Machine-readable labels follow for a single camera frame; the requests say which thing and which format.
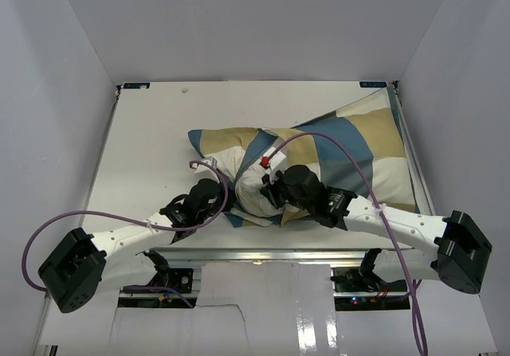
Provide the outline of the blue tan white pillowcase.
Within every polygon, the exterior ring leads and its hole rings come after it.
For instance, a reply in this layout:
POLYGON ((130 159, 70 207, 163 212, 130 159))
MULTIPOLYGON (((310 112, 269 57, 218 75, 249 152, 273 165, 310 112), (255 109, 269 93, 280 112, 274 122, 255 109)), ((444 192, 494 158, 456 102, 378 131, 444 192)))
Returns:
MULTIPOLYGON (((239 146, 247 153, 245 170, 271 146, 292 141, 281 150, 287 165, 305 165, 327 186, 353 191, 365 198, 415 212, 418 207, 411 185, 406 152, 387 90, 373 91, 347 106, 301 125, 283 127, 232 127, 191 130, 188 139, 203 158, 239 146)), ((235 227, 255 225, 230 211, 235 227)), ((285 225, 280 216, 269 223, 285 225)))

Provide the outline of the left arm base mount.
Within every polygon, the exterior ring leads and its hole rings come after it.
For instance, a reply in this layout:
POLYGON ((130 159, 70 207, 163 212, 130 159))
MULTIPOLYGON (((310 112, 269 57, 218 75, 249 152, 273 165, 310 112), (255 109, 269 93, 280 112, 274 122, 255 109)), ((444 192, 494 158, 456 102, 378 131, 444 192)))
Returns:
POLYGON ((154 250, 143 253, 155 274, 147 284, 133 284, 122 288, 119 307, 192 309, 196 297, 193 291, 194 269, 172 268, 167 260, 154 250))

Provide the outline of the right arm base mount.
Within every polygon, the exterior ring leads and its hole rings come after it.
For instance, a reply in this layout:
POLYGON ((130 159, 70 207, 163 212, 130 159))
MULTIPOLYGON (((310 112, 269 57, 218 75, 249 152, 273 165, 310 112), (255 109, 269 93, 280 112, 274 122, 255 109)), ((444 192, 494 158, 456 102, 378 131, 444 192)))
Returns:
POLYGON ((405 280, 385 282, 373 273, 376 256, 381 252, 380 248, 370 249, 360 266, 331 270, 337 312, 410 309, 410 293, 405 280))

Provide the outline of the blue left corner sticker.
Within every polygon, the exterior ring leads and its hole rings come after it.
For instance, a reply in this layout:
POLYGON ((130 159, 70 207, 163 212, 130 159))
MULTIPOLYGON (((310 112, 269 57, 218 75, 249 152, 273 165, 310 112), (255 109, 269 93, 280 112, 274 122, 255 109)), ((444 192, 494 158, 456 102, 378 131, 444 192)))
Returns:
POLYGON ((122 89, 149 89, 150 82, 126 82, 122 85, 122 89))

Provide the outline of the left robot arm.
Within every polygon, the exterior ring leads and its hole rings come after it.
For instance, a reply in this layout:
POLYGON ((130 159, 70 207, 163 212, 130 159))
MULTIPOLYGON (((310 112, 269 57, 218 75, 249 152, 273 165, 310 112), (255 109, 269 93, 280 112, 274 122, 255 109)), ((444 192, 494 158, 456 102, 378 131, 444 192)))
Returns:
POLYGON ((43 284, 63 314, 83 307, 99 291, 143 286, 161 291, 171 270, 156 252, 197 232, 217 213, 228 211, 235 193, 202 179, 141 225, 104 232, 69 231, 38 269, 43 284))

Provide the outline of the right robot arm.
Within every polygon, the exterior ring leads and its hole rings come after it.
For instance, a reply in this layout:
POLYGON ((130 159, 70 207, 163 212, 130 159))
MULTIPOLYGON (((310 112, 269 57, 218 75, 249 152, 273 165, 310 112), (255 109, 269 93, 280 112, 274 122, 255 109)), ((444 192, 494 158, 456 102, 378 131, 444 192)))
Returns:
POLYGON ((328 228, 395 239, 406 249, 369 249, 354 281, 378 291, 397 280, 439 280, 475 295, 481 291, 492 244, 467 213, 450 216, 411 213, 352 191, 324 185, 305 165, 262 177, 261 194, 275 208, 287 205, 328 228))

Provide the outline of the white pillow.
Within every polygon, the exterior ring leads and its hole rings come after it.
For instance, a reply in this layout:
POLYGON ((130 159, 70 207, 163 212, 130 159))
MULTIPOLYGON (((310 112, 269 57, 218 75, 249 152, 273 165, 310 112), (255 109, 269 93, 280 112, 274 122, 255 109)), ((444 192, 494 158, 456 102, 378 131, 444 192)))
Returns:
POLYGON ((260 193, 261 178, 266 174, 259 164, 261 156, 242 170, 241 162, 246 155, 246 151, 239 146, 210 155, 216 159, 217 168, 232 182, 237 202, 230 212, 235 217, 261 226, 269 226, 269 219, 276 216, 284 221, 306 217, 306 212, 291 205, 285 205, 282 209, 271 206, 269 200, 260 193))

